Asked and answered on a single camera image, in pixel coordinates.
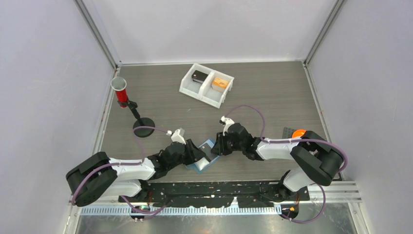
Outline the white divided plastic bin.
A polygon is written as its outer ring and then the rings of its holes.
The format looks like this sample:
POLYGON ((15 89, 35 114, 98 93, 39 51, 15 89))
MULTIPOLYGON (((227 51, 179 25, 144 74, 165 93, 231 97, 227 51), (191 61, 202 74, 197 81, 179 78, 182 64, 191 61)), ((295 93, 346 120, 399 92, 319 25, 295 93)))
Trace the white divided plastic bin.
POLYGON ((182 78, 179 92, 219 109, 224 103, 227 93, 231 91, 233 81, 234 77, 232 76, 195 63, 182 78), (208 77, 203 84, 192 81, 191 75, 195 70, 208 74, 208 77), (229 81, 229 85, 223 93, 211 88, 211 83, 215 77, 229 81))

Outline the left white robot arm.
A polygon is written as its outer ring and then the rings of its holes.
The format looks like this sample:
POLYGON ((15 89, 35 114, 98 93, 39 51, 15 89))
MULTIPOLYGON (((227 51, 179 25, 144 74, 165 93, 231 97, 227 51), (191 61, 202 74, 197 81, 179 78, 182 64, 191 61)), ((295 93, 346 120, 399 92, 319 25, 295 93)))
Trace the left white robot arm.
POLYGON ((66 174, 72 192, 71 204, 84 207, 101 197, 127 196, 138 202, 149 197, 149 180, 159 179, 179 165, 201 171, 212 161, 204 148, 191 139, 172 142, 158 153, 143 159, 125 160, 98 152, 66 174))

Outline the black card box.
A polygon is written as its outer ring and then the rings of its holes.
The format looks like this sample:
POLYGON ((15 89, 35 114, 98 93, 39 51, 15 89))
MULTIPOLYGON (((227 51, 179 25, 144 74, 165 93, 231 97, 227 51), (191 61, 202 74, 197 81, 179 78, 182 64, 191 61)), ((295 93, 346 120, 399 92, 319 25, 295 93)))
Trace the black card box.
POLYGON ((195 70, 191 75, 192 81, 199 83, 199 84, 203 84, 207 77, 208 77, 208 74, 203 73, 199 70, 195 70))

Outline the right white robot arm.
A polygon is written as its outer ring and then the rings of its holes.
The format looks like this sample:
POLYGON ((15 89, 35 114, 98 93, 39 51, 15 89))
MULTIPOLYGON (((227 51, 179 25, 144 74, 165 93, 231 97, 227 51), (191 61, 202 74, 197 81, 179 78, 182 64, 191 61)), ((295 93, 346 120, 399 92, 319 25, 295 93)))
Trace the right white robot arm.
POLYGON ((313 131, 289 139, 262 139, 239 123, 217 133, 211 151, 220 156, 239 151, 250 160, 294 160, 298 168, 285 173, 278 186, 284 200, 291 200, 298 190, 314 183, 329 186, 345 164, 343 153, 313 131))

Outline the orange toy brick arch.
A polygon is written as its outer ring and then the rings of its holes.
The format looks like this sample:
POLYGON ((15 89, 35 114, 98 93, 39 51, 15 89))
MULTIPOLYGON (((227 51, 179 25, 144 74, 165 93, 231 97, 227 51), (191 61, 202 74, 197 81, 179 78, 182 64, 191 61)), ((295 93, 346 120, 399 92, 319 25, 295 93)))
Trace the orange toy brick arch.
POLYGON ((295 131, 292 133, 292 138, 301 137, 301 136, 303 136, 305 133, 306 133, 306 130, 304 130, 304 129, 295 130, 295 131))

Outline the blue leather card holder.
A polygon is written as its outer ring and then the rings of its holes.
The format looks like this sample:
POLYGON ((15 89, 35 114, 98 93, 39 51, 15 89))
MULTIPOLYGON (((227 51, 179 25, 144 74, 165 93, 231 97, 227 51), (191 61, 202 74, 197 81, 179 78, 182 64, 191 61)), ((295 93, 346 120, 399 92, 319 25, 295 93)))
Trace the blue leather card holder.
POLYGON ((215 161, 217 161, 220 156, 217 154, 213 154, 211 152, 212 147, 215 144, 215 140, 209 138, 204 143, 202 143, 198 149, 201 150, 205 155, 201 156, 201 159, 197 162, 194 162, 190 165, 187 165, 186 168, 188 170, 193 170, 198 174, 204 172, 209 166, 211 166, 215 161))

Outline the orange card box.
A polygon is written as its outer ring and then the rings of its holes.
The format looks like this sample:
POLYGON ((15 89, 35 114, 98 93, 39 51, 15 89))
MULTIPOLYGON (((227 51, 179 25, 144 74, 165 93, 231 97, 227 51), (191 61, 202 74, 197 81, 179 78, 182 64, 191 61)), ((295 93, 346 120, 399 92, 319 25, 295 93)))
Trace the orange card box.
POLYGON ((219 78, 219 77, 215 77, 211 83, 211 88, 215 91, 223 93, 226 90, 228 85, 229 85, 229 81, 219 78))

